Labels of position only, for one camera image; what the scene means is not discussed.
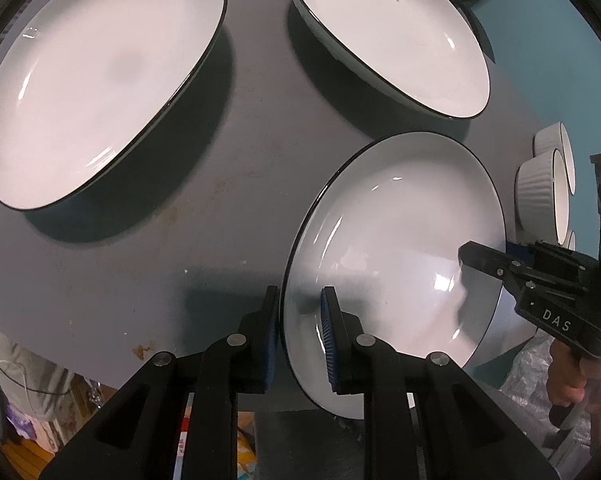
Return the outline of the right hand holding gripper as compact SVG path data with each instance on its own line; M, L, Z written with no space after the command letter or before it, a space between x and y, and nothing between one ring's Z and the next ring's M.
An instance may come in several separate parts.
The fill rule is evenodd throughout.
M601 361L576 359L571 349L555 340L550 346L552 362L547 371L547 396L561 408L580 403L590 379L601 378Z

